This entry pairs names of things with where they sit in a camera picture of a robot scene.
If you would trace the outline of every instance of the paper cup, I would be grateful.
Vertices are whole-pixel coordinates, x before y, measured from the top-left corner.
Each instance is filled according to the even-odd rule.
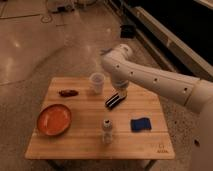
[[[101,94],[103,91],[103,87],[104,87],[104,80],[105,80],[105,76],[102,73],[93,73],[90,78],[90,84],[91,84],[91,88],[92,90],[96,93],[96,94]]]

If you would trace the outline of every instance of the blue cloth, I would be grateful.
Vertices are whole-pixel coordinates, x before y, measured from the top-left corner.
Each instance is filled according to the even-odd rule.
[[[152,129],[149,118],[132,119],[130,125],[132,132],[139,132],[141,130]]]

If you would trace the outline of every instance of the table leg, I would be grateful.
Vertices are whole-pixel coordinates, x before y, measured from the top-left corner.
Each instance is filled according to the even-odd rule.
[[[149,163],[144,168],[144,171],[149,171],[152,168],[152,166],[155,164],[156,161],[157,160],[150,160]]]
[[[45,160],[54,170],[56,171],[64,171],[63,166],[59,166],[54,160]]]

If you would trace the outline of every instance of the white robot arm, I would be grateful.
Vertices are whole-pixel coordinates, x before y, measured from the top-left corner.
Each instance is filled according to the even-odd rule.
[[[195,137],[199,147],[193,150],[190,169],[213,170],[213,83],[134,64],[128,61],[132,54],[129,46],[121,44],[103,56],[102,66],[113,87],[122,96],[131,81],[200,113]]]

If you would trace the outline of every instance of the brown sausage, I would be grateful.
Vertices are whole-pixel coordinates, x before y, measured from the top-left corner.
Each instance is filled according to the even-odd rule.
[[[61,90],[59,91],[59,94],[61,97],[71,97],[71,96],[77,96],[78,91],[76,90]]]

